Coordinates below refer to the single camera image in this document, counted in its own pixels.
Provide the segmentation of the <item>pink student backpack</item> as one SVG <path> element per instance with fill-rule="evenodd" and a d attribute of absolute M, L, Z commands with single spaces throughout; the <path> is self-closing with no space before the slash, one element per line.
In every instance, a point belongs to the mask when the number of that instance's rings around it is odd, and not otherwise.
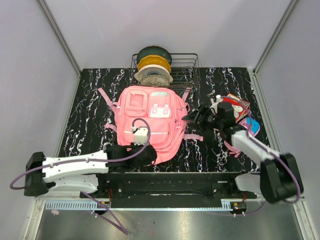
<path fill-rule="evenodd" d="M 178 152 L 182 140 L 203 141 L 203 136 L 187 134 L 187 123 L 182 119 L 190 110 L 186 99 L 191 88 L 183 96 L 166 87 L 133 85 L 125 88 L 117 102 L 112 102 L 103 88 L 98 92 L 114 113 L 115 124 L 106 124 L 107 129 L 117 133 L 121 146 L 134 141 L 133 127 L 150 127 L 149 143 L 155 148 L 154 164 L 171 160 Z"/>

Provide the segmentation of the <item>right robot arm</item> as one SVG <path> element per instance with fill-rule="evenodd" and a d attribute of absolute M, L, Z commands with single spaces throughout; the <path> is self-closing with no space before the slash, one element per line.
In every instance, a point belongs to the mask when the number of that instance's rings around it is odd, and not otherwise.
<path fill-rule="evenodd" d="M 249 127 L 236 123 L 231 103 L 222 101 L 211 107 L 201 104 L 182 119 L 202 132 L 218 130 L 224 141 L 259 167 L 259 173 L 242 173 L 227 185 L 230 197 L 236 199 L 244 192 L 252 192 L 270 204 L 300 200 L 304 186 L 295 157 L 269 148 L 250 133 Z"/>

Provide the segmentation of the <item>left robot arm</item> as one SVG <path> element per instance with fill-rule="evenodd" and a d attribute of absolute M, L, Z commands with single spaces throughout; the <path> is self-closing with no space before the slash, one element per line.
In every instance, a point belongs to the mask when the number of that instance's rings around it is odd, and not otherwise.
<path fill-rule="evenodd" d="M 35 152 L 26 164 L 24 195 L 38 197 L 50 191 L 79 191 L 103 198 L 106 183 L 97 174 L 126 173 L 153 164 L 157 153 L 153 146 L 113 145 L 105 150 L 70 157 L 46 157 Z"/>

